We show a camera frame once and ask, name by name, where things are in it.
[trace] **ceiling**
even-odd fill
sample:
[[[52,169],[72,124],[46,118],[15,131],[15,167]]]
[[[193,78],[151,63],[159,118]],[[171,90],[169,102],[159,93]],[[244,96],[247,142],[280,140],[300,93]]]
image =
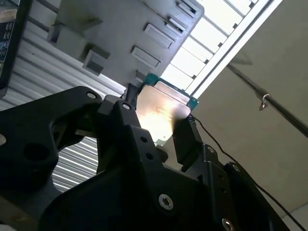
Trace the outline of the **ceiling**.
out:
[[[237,65],[298,118],[308,124],[308,1],[284,0],[241,49]],[[273,108],[262,112],[255,94],[225,68],[193,111],[251,176],[289,211],[308,202],[308,141]],[[218,151],[199,127],[203,141]],[[168,164],[175,163],[172,142]],[[229,160],[219,155],[222,162]],[[283,212],[275,205],[279,214]]]

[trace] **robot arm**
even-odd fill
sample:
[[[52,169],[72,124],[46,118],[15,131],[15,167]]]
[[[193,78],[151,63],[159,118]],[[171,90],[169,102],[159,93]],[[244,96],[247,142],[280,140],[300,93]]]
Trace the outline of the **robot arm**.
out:
[[[289,230],[189,118],[173,134],[181,171],[162,163],[133,106],[86,87],[0,112],[0,134],[0,220],[17,230]],[[97,139],[97,175],[61,193],[58,152],[84,136]]]

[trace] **bolt head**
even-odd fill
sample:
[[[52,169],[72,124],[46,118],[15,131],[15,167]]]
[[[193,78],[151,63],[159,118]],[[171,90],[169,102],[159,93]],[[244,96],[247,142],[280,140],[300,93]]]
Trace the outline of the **bolt head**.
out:
[[[208,149],[211,153],[215,153],[214,148],[212,148],[211,146],[208,146],[207,149]]]
[[[6,143],[6,137],[0,134],[0,146]]]
[[[96,95],[94,95],[94,94],[91,93],[91,92],[88,92],[88,93],[87,93],[87,96],[88,96],[89,98],[91,98],[91,99],[96,99]]]
[[[173,201],[172,199],[166,195],[166,194],[161,194],[158,197],[158,202],[160,204],[160,206],[168,211],[171,211],[173,209]]]
[[[225,228],[226,231],[235,231],[234,226],[232,225],[232,223],[228,220],[223,218],[221,220],[222,226]]]
[[[235,171],[240,172],[240,168],[237,167],[237,165],[233,165],[233,168],[235,169]]]
[[[126,104],[126,103],[122,104],[122,106],[123,106],[125,109],[127,109],[127,110],[130,109],[130,106],[129,106],[128,104]]]

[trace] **corrugated metal wall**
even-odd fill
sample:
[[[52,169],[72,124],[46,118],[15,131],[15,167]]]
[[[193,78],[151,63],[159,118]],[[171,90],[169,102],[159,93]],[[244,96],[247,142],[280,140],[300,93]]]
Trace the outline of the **corrugated metal wall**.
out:
[[[7,95],[0,100],[0,110],[80,85],[92,88],[102,97],[123,94],[123,86],[82,69],[81,62],[46,41],[60,3],[61,0],[34,0]],[[85,138],[59,153],[59,163],[53,174],[54,184],[65,191],[94,176],[97,164],[96,140]]]

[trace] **black cable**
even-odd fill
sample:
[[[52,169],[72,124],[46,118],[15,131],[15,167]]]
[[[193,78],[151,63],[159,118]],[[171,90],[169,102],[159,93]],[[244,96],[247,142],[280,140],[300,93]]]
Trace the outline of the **black cable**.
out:
[[[218,143],[218,141],[211,135],[211,133],[209,133],[206,128],[203,126],[202,122],[197,119],[196,117],[192,116],[194,118],[194,120],[198,121],[198,123],[200,124],[200,126],[202,127],[202,129],[210,136],[210,138],[217,144],[218,148],[220,149],[220,151],[225,154],[228,158],[230,158],[234,163],[236,163],[238,166],[240,166],[242,169],[243,166],[236,160],[234,159],[230,154],[228,154],[227,152],[225,152],[221,145]],[[253,182],[253,184],[259,188],[262,192],[264,192],[273,202],[275,202],[285,213],[286,215],[302,230],[302,231],[306,231],[306,229],[291,215],[291,213],[288,212],[288,210],[286,210],[285,207],[283,207],[282,204],[279,203],[279,201],[277,201],[269,192],[267,192],[265,189],[263,189],[260,185],[258,185],[255,180],[247,173],[249,179]]]

